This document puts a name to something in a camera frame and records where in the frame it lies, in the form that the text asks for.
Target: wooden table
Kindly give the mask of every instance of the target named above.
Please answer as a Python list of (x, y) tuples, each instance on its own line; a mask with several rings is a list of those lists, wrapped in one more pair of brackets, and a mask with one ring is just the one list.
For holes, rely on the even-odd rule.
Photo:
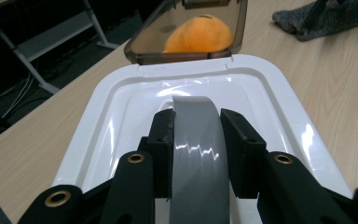
[[(350, 187), (358, 187), (358, 28), (299, 42), (271, 21), (274, 11), (310, 1), (249, 1), (241, 53), (286, 75)], [(51, 186), (99, 81), (130, 62), (123, 46), (0, 135), (0, 206), (17, 222)]]

